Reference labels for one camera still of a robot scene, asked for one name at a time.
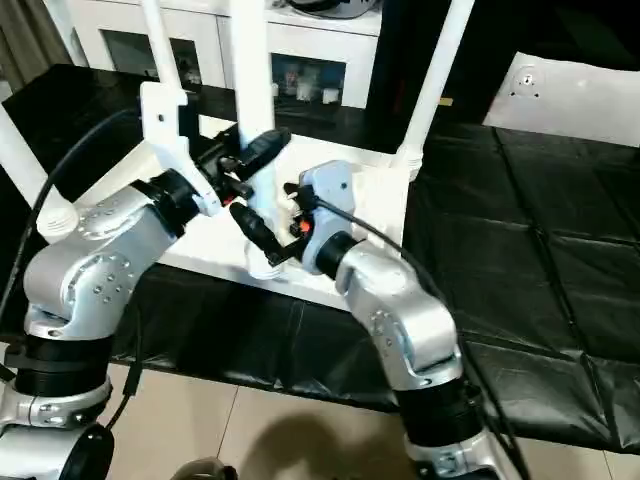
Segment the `cable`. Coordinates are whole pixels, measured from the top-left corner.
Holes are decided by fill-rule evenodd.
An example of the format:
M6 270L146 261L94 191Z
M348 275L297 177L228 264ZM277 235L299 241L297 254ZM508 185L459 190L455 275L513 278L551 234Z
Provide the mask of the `cable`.
M398 245L391 237L382 233L376 227L365 222L364 220L358 217L355 217L350 213L345 212L344 210L339 209L335 205L327 202L326 200L323 200L318 197L316 197L315 200L316 200L316 204L319 207L329 210L330 212L335 213L339 217L342 217L345 220L355 223L356 225L364 228L365 230L368 230L369 232L373 233L376 237L379 237L382 241L390 245L394 250L400 253L400 255L402 255L407 260L407 262L409 262L409 264L415 269L416 273L418 274L418 278L426 285L426 287L429 290L431 290L431 293L433 293L433 295L438 297L440 300L444 299L444 294L438 288L438 286L436 285L436 282L434 282L429 272L427 272L427 269L424 268L424 266L406 248Z
M135 358L133 360L133 364L129 367L129 373L127 374L127 379L124 382L124 387L122 388L122 400L120 401L120 405L116 412L107 423L107 430L112 430L115 427L118 420L124 413L124 410L127 408L129 404L129 400L136 396L138 392L138 385L140 384L140 377L142 376L143 362L142 362L142 316L140 315L140 309L136 307L136 351Z
M85 133L82 136L80 140L78 140L78 142L75 143L75 145L73 145L73 147L71 147L71 149L69 149L69 151L67 151L65 156L62 158L62 160L60 160L60 162L58 162L56 167L52 170L52 172L47 177L47 180L42 185L42 188L38 193L36 201L33 204L31 213L29 214L29 218L27 219L27 225L24 229L24 232L22 233L22 237L20 237L20 243L18 245L16 257L15 257L15 260L13 261L13 265L11 266L9 279L7 280L7 284L2 294L2 300L0 301L0 326L2 325L2 320L4 318L4 314L6 312L7 305L11 298L11 294L13 293L15 284L24 268L24 265L23 265L24 254L25 254L27 242L29 241L29 238L31 238L33 230L36 227L38 216L42 211L42 207L44 206L44 202L46 201L47 196L49 195L49 192L51 191L55 183L59 181L60 178L62 178L63 174L65 173L69 165L71 165L78 158L78 154L81 153L82 150L84 150L84 148L100 132L102 132L106 127L114 123L116 120L119 120L121 117L131 115L131 114L137 114L137 112L132 109L121 110L119 112L116 112L110 115L109 117L105 118L104 120L99 122L97 125L95 125L93 128L91 128L87 133ZM13 374L13 372L11 372L11 370L9 370L4 365L0 364L0 378L2 378L3 381L10 381L11 379L13 379L14 376L15 375Z
M129 400L131 400L131 397L129 395L125 395L124 397L122 397L116 413L113 414L113 417L111 417L111 420L109 420L109 423L107 423L107 430L113 429L118 420L120 420L120 417L124 413L125 408L127 408L127 405L129 404Z
M314 196L312 201L313 203L315 203L316 206L329 210L330 212L335 213L339 217L342 217L345 220L355 223L356 225L373 233L375 236L379 237L382 241L384 241L389 246L391 246L394 250L396 250L398 253L400 253L400 255L402 255L406 259L409 265L413 267L421 283L423 283L424 285L427 285L428 288L432 291L432 293L438 299L440 299L440 301L446 304L444 295L442 294L440 289L436 286L435 281L433 280L433 277L431 276L431 274L407 249L400 246L393 239L391 239L389 236L382 233L373 225L365 222L364 220L358 217L353 216L349 212L345 212L344 210L336 207L335 205L327 202L326 200L323 200L322 198ZM471 366L476 376L478 377L478 382L480 383L482 389L487 394L487 397L489 398L490 403L493 405L496 411L496 416L498 418L498 424L500 427L502 427L502 430L507 436L508 442L505 441L504 438L502 438L502 436L500 435L499 429L497 428L493 420L487 416L487 418L489 418L489 420L487 421L488 428L491 430L494 436L496 436L496 440L498 441L500 446L504 449L505 453L509 457L509 460L511 461L511 463L513 463L513 466L516 468L516 470L522 477L522 480L530 480L531 475L529 473L526 462L524 460L522 450L518 445L518 441L516 440L516 436L513 431L513 428L511 427L511 424L507 419L507 416L504 412L504 409L502 408L502 405L500 404L500 401L498 400L498 396L496 395L495 390L487 380L486 375L482 371L482 368L476 361L475 356L471 352L471 349L469 348L466 340L463 337L460 337L460 343L462 345L462 349L464 353L463 357L467 359L469 365Z

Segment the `black clamp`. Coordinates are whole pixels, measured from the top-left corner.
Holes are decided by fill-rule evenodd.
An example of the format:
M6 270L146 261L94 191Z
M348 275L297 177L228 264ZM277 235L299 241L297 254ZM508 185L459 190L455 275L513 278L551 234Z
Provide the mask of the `black clamp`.
M229 207L231 216L236 221L242 233L262 250L272 267L280 265L290 258L302 260L302 254L313 235L314 222L312 211L317 207L317 198L310 185L299 186L285 183L285 193L295 200L301 213L293 218L289 225L289 233L296 240L289 245L280 244L275 234L267 227L258 213L240 203L233 203Z
M248 200L253 196L253 189L245 182L271 163L290 140L291 132L278 128L263 133L241 150L236 124L213 139L201 141L204 148L193 160L226 206L237 197Z

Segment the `white frame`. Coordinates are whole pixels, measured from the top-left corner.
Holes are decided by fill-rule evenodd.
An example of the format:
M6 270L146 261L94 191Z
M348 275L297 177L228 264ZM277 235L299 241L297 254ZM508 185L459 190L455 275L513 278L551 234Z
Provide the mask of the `white frame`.
M217 17L217 20L226 85L233 88L231 19ZM342 105L367 106L378 37L278 23L267 25L267 35L270 53L345 63Z
M94 0L68 0L80 43L89 66L115 70L102 30L148 35L140 5ZM191 40L195 44L198 66L204 85L225 87L222 56L218 48L216 17L201 13L163 10L171 38Z

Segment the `floor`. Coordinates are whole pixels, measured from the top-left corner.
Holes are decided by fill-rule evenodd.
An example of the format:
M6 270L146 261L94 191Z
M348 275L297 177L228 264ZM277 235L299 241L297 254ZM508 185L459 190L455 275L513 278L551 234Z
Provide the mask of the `floor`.
M126 374L110 366L115 390L103 423ZM114 429L109 480L169 480L183 464L212 456L241 480L414 478L395 416L153 371L142 379ZM534 480L640 480L640 457L534 440L521 446Z
M0 80L0 103L11 96L11 87L6 80Z

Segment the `white cabinet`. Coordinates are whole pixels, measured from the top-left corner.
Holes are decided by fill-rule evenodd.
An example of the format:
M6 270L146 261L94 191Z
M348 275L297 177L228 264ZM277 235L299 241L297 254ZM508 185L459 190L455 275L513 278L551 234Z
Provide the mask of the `white cabinet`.
M157 74L140 5L69 0L69 9L91 67ZM224 87L216 17L168 9L163 13L183 79Z
M233 88L230 22L218 17L225 80ZM278 23L269 23L267 34L279 95L366 107L378 37Z
M160 1L183 80L233 88L229 1L242 0ZM267 5L278 96L365 108L380 11L339 21ZM68 0L68 6L89 66L156 76L139 0Z

